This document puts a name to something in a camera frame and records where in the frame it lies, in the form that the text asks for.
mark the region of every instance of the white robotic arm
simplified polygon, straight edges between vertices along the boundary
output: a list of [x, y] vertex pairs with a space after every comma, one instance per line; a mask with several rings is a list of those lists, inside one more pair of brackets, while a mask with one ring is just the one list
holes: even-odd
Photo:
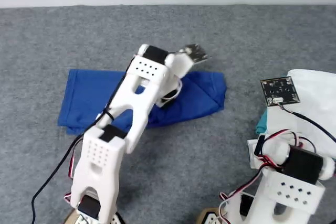
[[[104, 115], [83, 135], [81, 157], [75, 169], [70, 204], [88, 224], [109, 224], [117, 211], [119, 169], [124, 153], [132, 153], [142, 135], [148, 115], [174, 99], [182, 88], [181, 78], [193, 64], [207, 56], [197, 44], [176, 53], [142, 45], [106, 107]], [[144, 90], [137, 94], [138, 86]], [[123, 111], [133, 110], [128, 133], [110, 123]]]
[[[281, 165], [281, 169], [264, 168], [256, 195], [243, 191], [236, 194], [225, 206], [225, 218], [234, 224], [307, 224], [325, 191], [318, 180], [333, 176], [334, 161], [292, 146], [292, 141], [274, 139], [264, 143], [263, 155]], [[249, 145], [254, 145], [250, 151], [255, 155], [255, 143], [250, 141]], [[276, 213], [278, 206], [285, 210]]]

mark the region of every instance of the gray carpet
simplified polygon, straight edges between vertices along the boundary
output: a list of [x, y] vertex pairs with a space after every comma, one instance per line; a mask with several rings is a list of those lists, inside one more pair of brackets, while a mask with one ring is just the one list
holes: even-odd
[[[118, 208], [127, 223], [194, 223], [218, 206], [219, 191], [255, 173], [246, 140], [265, 108], [259, 80], [295, 68], [336, 73], [336, 6], [0, 9], [1, 223], [31, 222], [32, 195], [73, 139], [56, 126], [68, 70], [124, 70], [144, 42], [170, 51], [198, 42], [211, 59], [195, 69], [226, 77], [224, 111], [147, 130], [122, 163]], [[36, 223], [59, 224], [70, 212], [67, 168], [37, 199]], [[336, 218], [336, 180], [323, 184], [310, 223]]]

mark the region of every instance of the folded blue fabric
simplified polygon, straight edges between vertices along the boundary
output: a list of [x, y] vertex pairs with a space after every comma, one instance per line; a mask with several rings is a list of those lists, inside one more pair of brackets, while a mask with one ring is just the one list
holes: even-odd
[[[83, 132], [103, 110], [123, 73], [71, 69], [58, 125], [66, 126], [69, 134]], [[147, 127], [200, 118], [224, 108], [226, 85], [222, 73], [194, 71], [188, 73], [182, 82], [181, 93], [171, 105], [153, 107]], [[132, 111], [123, 112], [112, 124], [128, 131], [132, 125]]]

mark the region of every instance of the circuit board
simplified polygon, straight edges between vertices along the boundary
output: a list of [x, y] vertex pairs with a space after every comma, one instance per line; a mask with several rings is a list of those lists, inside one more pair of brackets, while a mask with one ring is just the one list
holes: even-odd
[[291, 76], [261, 80], [267, 106], [299, 103], [300, 99]]

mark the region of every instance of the black cable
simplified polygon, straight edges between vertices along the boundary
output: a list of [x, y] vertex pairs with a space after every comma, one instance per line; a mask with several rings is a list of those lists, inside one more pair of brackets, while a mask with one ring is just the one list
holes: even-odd
[[63, 158], [61, 159], [61, 161], [58, 163], [58, 165], [56, 166], [56, 168], [54, 169], [54, 171], [50, 174], [50, 176], [47, 178], [47, 180], [44, 182], [44, 184], [37, 190], [37, 192], [34, 194], [34, 196], [31, 199], [31, 205], [32, 205], [32, 212], [33, 212], [33, 220], [31, 221], [31, 224], [35, 223], [35, 218], [36, 218], [36, 213], [35, 213], [35, 199], [36, 197], [40, 194], [40, 192], [46, 187], [46, 185], [51, 181], [52, 177], [57, 173], [57, 171], [59, 170], [59, 168], [61, 167], [61, 165], [64, 163], [65, 159], [68, 157], [69, 153], [71, 152], [72, 148], [74, 147], [75, 143], [82, 137], [82, 134], [78, 135], [74, 141], [70, 144], [67, 152], [65, 153], [65, 155], [63, 156]]
[[323, 131], [328, 137], [330, 137], [335, 143], [336, 143], [336, 138], [330, 134], [330, 132], [328, 132], [325, 128], [323, 128], [320, 124], [318, 124], [317, 122], [313, 121], [312, 119], [300, 114], [300, 113], [297, 113], [297, 112], [293, 112], [293, 111], [289, 111], [289, 110], [286, 110], [285, 107], [281, 104], [279, 104], [280, 108], [290, 114], [293, 114], [295, 116], [297, 116], [298, 118], [301, 118], [303, 120], [306, 120], [307, 122], [311, 123], [312, 125], [316, 126], [317, 128], [319, 128], [321, 131]]
[[303, 137], [303, 136], [300, 136], [299, 138], [300, 138], [300, 139], [304, 139], [304, 140], [306, 140], [307, 142], [309, 142], [309, 143], [313, 146], [313, 148], [314, 148], [314, 152], [315, 152], [315, 153], [317, 152], [317, 151], [316, 151], [316, 147], [315, 147], [315, 145], [313, 144], [312, 141], [310, 141], [308, 138]]
[[111, 117], [111, 119], [113, 120], [113, 116], [107, 111], [115, 94], [117, 93], [117, 90], [119, 89], [121, 83], [123, 82], [123, 80], [125, 79], [126, 73], [128, 71], [128, 68], [130, 67], [132, 61], [133, 61], [134, 57], [132, 58], [132, 60], [130, 61], [130, 64], [128, 65], [128, 67], [126, 68], [126, 71], [124, 73], [124, 75], [122, 76], [121, 80], [118, 82], [118, 85], [116, 87], [116, 89], [113, 91], [107, 105], [105, 106], [105, 108], [103, 109], [103, 112], [100, 114], [99, 117], [97, 117], [97, 119], [90, 125], [88, 126], [83, 133], [79, 134], [74, 140], [73, 142], [70, 144], [67, 152], [65, 152], [63, 158], [61, 159], [61, 161], [58, 163], [58, 165], [56, 166], [56, 168], [53, 170], [53, 172], [50, 174], [50, 176], [47, 178], [47, 180], [43, 183], [43, 185], [37, 190], [37, 192], [33, 195], [33, 197], [31, 198], [31, 205], [32, 205], [32, 212], [33, 212], [33, 219], [32, 219], [32, 223], [35, 223], [35, 219], [36, 219], [36, 213], [35, 213], [35, 199], [36, 197], [41, 193], [41, 191], [48, 185], [48, 183], [51, 181], [51, 179], [54, 177], [54, 175], [58, 172], [59, 168], [62, 166], [62, 164], [64, 163], [64, 161], [67, 159], [69, 153], [71, 152], [72, 148], [75, 146], [76, 142], [78, 140], [81, 139], [81, 137], [83, 137], [84, 133], [90, 129], [92, 126], [94, 126], [97, 122], [99, 122], [100, 119], [102, 119], [102, 117], [107, 114], [109, 117]]

